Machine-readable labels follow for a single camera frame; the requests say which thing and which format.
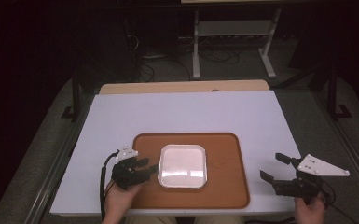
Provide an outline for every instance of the wooden board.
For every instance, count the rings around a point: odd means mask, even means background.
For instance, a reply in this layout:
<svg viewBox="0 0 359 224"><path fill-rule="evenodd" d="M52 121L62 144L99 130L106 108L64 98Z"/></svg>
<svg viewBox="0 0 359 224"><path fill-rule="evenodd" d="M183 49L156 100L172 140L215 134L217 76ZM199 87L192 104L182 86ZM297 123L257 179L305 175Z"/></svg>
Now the wooden board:
<svg viewBox="0 0 359 224"><path fill-rule="evenodd" d="M105 84L100 94L139 94L156 92L196 91L268 91L265 80L222 80L188 82L148 82Z"/></svg>
<svg viewBox="0 0 359 224"><path fill-rule="evenodd" d="M205 149L208 180L201 189L169 189L152 175L132 208L244 208L249 191L238 138L233 133L143 133L134 139L138 158L158 164L169 144L200 145Z"/></svg>

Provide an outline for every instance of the cork mat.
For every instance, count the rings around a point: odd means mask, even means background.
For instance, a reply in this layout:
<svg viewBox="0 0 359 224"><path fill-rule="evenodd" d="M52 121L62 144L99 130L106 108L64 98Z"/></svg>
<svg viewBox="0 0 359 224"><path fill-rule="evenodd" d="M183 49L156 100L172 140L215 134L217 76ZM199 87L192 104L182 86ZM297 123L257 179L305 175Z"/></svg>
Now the cork mat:
<svg viewBox="0 0 359 224"><path fill-rule="evenodd" d="M164 188L157 174L151 176L135 198L132 208L244 208L249 190L243 171L238 138L233 133L143 133L133 142L138 158L159 164L161 150L169 145L200 145L207 160L206 184L200 189Z"/></svg>

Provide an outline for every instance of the hand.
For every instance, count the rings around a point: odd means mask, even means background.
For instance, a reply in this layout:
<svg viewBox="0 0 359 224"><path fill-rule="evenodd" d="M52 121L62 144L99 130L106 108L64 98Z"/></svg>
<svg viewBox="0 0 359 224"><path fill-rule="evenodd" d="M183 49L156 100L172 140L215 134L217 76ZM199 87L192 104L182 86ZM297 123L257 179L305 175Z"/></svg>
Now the hand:
<svg viewBox="0 0 359 224"><path fill-rule="evenodd" d="M144 183L134 185L124 190L115 185L111 180L105 190L105 218L103 224L119 223L130 209L133 199L143 185Z"/></svg>
<svg viewBox="0 0 359 224"><path fill-rule="evenodd" d="M323 224L324 223L324 201L320 193L316 198L306 205L302 198L295 198L295 218L297 224Z"/></svg>

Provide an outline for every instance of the white tray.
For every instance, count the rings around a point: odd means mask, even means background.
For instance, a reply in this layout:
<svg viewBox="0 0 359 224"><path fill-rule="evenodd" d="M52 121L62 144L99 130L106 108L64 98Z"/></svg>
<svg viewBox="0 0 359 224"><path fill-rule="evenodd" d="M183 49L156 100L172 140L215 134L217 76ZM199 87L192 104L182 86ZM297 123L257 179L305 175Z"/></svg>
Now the white tray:
<svg viewBox="0 0 359 224"><path fill-rule="evenodd" d="M161 150L158 179L165 188L202 188L206 170L205 149L199 145L167 145Z"/></svg>

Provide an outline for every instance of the gray floor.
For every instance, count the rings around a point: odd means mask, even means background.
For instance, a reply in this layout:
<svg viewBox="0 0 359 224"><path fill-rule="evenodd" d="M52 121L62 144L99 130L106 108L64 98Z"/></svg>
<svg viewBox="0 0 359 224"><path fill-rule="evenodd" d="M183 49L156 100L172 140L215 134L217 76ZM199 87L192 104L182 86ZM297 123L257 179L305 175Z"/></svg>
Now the gray floor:
<svg viewBox="0 0 359 224"><path fill-rule="evenodd" d="M201 80L224 79L265 79L275 85L295 75L296 69L287 68L296 41L275 40L271 46L269 57L277 73L277 78L267 78L262 62L258 56L258 43L244 45L241 48L240 60L234 64L216 63L200 58ZM219 59L228 56L232 51L205 51L213 53ZM155 70L154 81L187 81L186 69L191 72L191 54L182 55L181 63L158 60L148 63ZM325 179L337 194L335 205L359 223L359 174L352 162L352 154L348 148L355 150L359 156L359 101L351 86L338 81L338 103L346 105L353 118L340 119L337 123L329 118L324 110L325 90L313 93L306 86L310 78L304 78L290 90L276 91L283 113L297 143L301 155L308 153L351 171L350 177L328 177ZM33 207L54 158L59 154L61 145L75 124L69 119L62 119L63 110L71 104L71 85L67 83L57 95L44 122L39 128L33 143L13 178L7 192L0 203L0 223L24 223ZM345 133L350 145L344 144L342 133ZM47 209L41 223L99 223L99 217L59 217L48 212L54 198L49 195ZM263 220L279 220L287 216L247 217ZM330 207L326 211L325 223L352 223L345 216Z"/></svg>

